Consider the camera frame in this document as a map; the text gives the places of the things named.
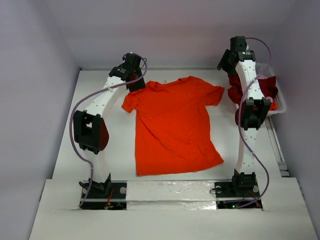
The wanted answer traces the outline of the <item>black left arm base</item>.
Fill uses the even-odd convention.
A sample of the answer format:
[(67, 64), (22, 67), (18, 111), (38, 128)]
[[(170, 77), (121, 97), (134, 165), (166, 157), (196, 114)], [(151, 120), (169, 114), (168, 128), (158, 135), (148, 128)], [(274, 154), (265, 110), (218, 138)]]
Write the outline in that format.
[(92, 182), (86, 199), (80, 206), (83, 210), (126, 210), (127, 182)]

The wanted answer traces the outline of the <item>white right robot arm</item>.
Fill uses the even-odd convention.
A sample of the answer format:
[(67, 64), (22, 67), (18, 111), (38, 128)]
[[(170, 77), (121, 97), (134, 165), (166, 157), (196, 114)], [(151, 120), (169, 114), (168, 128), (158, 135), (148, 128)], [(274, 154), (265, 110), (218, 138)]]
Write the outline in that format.
[(238, 77), (242, 97), (235, 113), (235, 123), (239, 131), (238, 159), (233, 176), (229, 181), (216, 182), (214, 194), (219, 199), (243, 198), (254, 190), (256, 181), (254, 153), (256, 136), (267, 117), (271, 101), (264, 97), (256, 73), (256, 56), (249, 49), (245, 36), (230, 39), (218, 70), (224, 70)]

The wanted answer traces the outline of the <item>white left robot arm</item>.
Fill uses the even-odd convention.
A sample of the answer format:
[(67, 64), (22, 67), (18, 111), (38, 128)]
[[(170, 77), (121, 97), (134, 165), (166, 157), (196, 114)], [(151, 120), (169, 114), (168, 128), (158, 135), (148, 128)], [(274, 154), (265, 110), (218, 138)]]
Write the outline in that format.
[(76, 155), (90, 168), (88, 183), (80, 184), (85, 197), (98, 195), (107, 198), (111, 195), (111, 174), (104, 156), (110, 136), (104, 118), (125, 91), (135, 92), (146, 87), (144, 76), (147, 70), (145, 57), (126, 53), (121, 64), (109, 72), (102, 89), (78, 101), (71, 111), (70, 142)]

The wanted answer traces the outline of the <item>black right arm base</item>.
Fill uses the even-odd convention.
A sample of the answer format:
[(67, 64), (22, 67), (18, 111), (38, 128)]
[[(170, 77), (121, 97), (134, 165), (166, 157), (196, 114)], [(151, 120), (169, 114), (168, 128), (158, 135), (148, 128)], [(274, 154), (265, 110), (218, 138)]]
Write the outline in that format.
[(230, 181), (218, 181), (209, 191), (215, 196), (217, 209), (263, 209), (258, 183), (255, 182), (253, 187), (244, 189), (233, 189)]

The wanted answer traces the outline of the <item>orange t-shirt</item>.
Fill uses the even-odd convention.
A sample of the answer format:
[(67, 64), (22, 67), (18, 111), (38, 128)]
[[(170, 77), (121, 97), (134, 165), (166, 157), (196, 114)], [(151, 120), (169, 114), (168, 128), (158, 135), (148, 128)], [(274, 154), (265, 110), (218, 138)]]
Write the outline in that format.
[(149, 81), (130, 92), (122, 109), (136, 112), (135, 166), (138, 176), (199, 172), (224, 162), (211, 141), (208, 106), (224, 87), (189, 76), (169, 83)]

